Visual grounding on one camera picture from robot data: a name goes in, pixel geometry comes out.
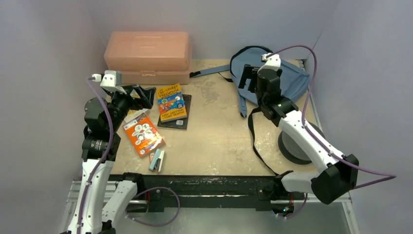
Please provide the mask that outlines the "yellow treehouse book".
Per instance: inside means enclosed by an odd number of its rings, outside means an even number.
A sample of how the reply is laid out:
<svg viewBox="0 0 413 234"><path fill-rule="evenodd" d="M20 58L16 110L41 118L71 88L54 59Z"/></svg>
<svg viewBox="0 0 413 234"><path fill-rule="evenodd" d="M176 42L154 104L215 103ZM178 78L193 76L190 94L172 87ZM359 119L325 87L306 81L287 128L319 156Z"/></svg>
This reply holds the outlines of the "yellow treehouse book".
<svg viewBox="0 0 413 234"><path fill-rule="evenodd" d="M179 83L156 91L160 121L169 122L187 117L187 110Z"/></svg>

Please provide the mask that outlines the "blue backpack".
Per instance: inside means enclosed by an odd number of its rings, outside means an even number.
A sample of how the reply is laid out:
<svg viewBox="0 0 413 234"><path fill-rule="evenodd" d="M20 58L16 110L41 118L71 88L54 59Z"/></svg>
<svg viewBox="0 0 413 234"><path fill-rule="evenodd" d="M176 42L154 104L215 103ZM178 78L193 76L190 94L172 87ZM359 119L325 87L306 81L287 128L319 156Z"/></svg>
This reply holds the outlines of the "blue backpack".
<svg viewBox="0 0 413 234"><path fill-rule="evenodd" d="M222 65L191 72L189 77L194 78L223 71L229 71L230 78L226 78L226 81L233 82L236 86L239 86L242 74L244 73L244 67L246 65L252 67L261 67L264 64L264 62L261 61L262 55L271 53L273 53L273 51L264 46L246 46L231 57L228 65ZM303 71L301 68L285 60L281 61L281 70L281 94L294 102L298 101L299 98L301 98L307 90L307 87L309 85L309 74ZM260 108L257 107L253 109L247 116L246 101L249 100L254 104L257 104L256 96L246 87L237 88L237 91L240 115L247 118L248 128L251 136L255 137L253 114L259 112Z"/></svg>

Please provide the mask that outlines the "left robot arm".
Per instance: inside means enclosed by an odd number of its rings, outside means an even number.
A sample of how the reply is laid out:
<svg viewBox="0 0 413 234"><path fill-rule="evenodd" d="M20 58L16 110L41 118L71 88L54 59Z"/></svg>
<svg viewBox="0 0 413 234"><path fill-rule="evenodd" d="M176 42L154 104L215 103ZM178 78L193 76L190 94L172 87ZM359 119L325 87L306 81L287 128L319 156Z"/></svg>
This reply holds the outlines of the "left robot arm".
<svg viewBox="0 0 413 234"><path fill-rule="evenodd" d="M142 175L124 173L115 193L104 202L121 140L117 130L129 110L151 109L156 93L154 87L130 85L124 89L125 94L110 94L110 102L97 95L84 106L82 180L76 208L65 231L67 234L114 234L129 201L145 194Z"/></svg>

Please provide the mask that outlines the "orange treehouse book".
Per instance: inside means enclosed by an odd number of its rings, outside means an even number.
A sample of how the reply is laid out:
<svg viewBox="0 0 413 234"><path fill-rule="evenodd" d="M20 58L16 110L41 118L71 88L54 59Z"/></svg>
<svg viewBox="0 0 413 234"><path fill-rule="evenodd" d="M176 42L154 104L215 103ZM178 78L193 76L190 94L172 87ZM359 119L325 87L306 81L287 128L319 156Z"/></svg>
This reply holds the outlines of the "orange treehouse book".
<svg viewBox="0 0 413 234"><path fill-rule="evenodd" d="M165 144L157 128L146 113L132 118L123 129L140 157L145 157Z"/></svg>

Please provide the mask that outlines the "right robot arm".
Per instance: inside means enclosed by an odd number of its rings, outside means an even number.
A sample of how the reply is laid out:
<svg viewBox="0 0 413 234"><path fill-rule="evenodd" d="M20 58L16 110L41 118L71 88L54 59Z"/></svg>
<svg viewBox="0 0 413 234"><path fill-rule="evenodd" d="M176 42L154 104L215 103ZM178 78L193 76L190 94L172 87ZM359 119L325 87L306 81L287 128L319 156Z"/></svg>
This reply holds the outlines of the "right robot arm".
<svg viewBox="0 0 413 234"><path fill-rule="evenodd" d="M299 148L316 165L317 173L286 171L275 177L274 194L286 198L292 192L313 194L324 204L330 204L357 184L359 160L344 155L331 146L303 118L297 105L281 94L282 70L260 69L249 64L244 66L239 88L250 79L248 90L257 97L258 108L282 132L290 136Z"/></svg>

